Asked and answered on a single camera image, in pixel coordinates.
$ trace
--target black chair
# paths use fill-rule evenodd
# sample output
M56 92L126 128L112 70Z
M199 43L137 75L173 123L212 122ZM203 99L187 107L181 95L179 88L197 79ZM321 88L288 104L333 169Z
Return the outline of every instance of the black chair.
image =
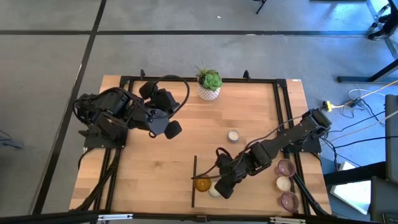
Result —
M22 148L22 144L13 140L10 135L0 130L0 148L2 146L11 146L17 149Z
M266 3L267 0L253 0L253 1L260 1L261 2L261 6L256 12L256 14L259 14L260 10L262 9L263 5Z
M391 7L390 3L389 3L389 4L386 4L385 6L383 6L383 7L380 9L380 11L379 11L377 14L378 14L378 15L383 14L383 12L386 11L386 10L387 10L388 8L390 8L390 7ZM372 23L372 27L373 27L373 28L376 28L378 25L379 25L379 21L373 22L373 23Z

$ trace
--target desk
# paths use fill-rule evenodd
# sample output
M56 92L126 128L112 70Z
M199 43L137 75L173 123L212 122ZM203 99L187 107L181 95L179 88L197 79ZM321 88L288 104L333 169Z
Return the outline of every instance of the desk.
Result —
M121 77L106 75L100 91L119 86ZM134 81L132 92L144 82ZM165 136L152 139L147 131L129 131L126 147L122 150L111 206L112 212L138 213L206 213L216 215L290 215L276 204L281 195L274 188L276 175L273 167L283 158L282 153L266 169L255 177L248 177L235 187L233 196L222 201L222 206L206 202L203 194L196 193L192 202L193 158L198 158L198 170L207 169L216 159L215 149L224 147L233 156L244 145L267 134L278 125L275 94L272 84L223 83L220 96L215 101L204 101L197 95L197 84L189 82L191 94L187 104L173 117L179 121L182 132L171 140ZM308 110L300 80L286 80L293 117ZM171 91L179 102L186 89L181 82L160 82L159 88ZM236 129L239 142L230 143L227 132ZM79 206L96 185L100 176L104 149L94 149L81 162L70 208ZM331 213L322 169L312 154L300 153L304 181L314 198L324 210ZM104 208L107 187L103 191L100 208ZM234 200L251 195L253 205L233 205ZM296 187L297 196L301 199Z

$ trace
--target small bowl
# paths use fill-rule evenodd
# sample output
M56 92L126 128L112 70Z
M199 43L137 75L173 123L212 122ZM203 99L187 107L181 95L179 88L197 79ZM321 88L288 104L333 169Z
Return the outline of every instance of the small bowl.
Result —
M294 213L299 209L299 198L292 192L284 192L280 196L278 204L286 211Z
M289 159L281 159L278 162L277 171L284 177L292 177L296 173L296 167Z
M239 141L239 132L237 130L230 130L227 134L228 141L236 143Z

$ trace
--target potted plant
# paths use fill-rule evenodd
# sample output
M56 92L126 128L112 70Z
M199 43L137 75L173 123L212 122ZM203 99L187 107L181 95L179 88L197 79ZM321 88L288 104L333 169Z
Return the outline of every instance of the potted plant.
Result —
M207 68L199 69L198 78L198 95L204 100L215 100L220 94L223 81L216 70Z

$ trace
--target succulent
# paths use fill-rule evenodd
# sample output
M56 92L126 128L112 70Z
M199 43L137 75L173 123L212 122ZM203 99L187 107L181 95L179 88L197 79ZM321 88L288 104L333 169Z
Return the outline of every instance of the succulent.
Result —
M221 87L223 84L223 81L216 70L201 68L199 69L197 77L199 84L211 91L216 91L217 88Z

